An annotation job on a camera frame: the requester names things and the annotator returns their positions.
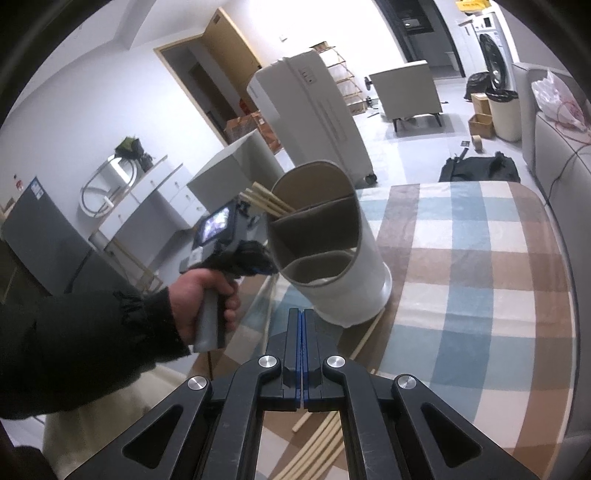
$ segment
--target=white plastic bag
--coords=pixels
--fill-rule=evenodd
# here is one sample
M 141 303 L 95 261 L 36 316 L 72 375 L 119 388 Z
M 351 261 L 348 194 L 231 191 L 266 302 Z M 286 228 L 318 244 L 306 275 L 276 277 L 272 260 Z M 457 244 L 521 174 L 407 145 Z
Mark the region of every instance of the white plastic bag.
M 585 117 L 566 84 L 548 70 L 548 76 L 531 84 L 535 101 L 544 115 L 562 125 L 571 125 L 584 132 Z

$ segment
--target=tape roll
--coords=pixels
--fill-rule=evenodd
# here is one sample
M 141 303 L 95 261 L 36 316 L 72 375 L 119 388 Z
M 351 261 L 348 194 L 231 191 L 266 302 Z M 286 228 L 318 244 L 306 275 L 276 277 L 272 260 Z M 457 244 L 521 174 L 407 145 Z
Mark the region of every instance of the tape roll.
M 482 137 L 480 135 L 472 135 L 472 145 L 477 152 L 482 151 Z

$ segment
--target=plastic bag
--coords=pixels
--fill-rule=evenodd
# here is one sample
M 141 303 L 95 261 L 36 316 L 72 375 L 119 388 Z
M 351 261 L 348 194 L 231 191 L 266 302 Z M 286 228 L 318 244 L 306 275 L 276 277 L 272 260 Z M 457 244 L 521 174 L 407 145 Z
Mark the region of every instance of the plastic bag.
M 495 90 L 492 87 L 486 89 L 486 96 L 489 100 L 497 103 L 509 103 L 519 98 L 517 92 L 513 90 Z
M 484 93 L 486 89 L 491 86 L 491 74 L 488 72 L 475 73 L 470 75 L 466 82 L 466 96 L 464 97 L 469 102 L 472 101 L 473 93 Z
M 587 130 L 583 110 L 567 85 L 548 70 L 548 76 L 531 84 L 535 101 L 544 115 L 562 125 Z

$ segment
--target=device screen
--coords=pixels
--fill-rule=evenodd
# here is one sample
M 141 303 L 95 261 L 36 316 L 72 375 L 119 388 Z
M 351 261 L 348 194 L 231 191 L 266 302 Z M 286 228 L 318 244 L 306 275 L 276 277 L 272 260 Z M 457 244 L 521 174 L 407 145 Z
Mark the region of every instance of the device screen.
M 210 218 L 205 220 L 201 235 L 201 244 L 209 242 L 219 232 L 223 232 L 228 227 L 228 219 L 230 217 L 230 207 L 225 207 L 218 213 L 215 213 Z

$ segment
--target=sticker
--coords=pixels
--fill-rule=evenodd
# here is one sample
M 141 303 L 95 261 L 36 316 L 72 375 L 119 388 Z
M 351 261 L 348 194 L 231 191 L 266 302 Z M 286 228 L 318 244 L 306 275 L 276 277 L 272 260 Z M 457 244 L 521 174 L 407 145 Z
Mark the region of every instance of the sticker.
M 31 191 L 35 194 L 35 198 L 37 200 L 39 200 L 41 197 L 43 197 L 43 194 L 45 193 L 43 191 L 43 189 L 41 188 L 41 185 L 39 185 L 39 182 L 37 180 L 33 180 L 31 182 Z
M 187 265 L 189 268 L 193 268 L 196 265 L 200 264 L 202 260 L 203 260 L 203 248 L 197 247 L 195 250 L 193 250 L 191 252 L 191 255 L 189 255 L 189 262 Z

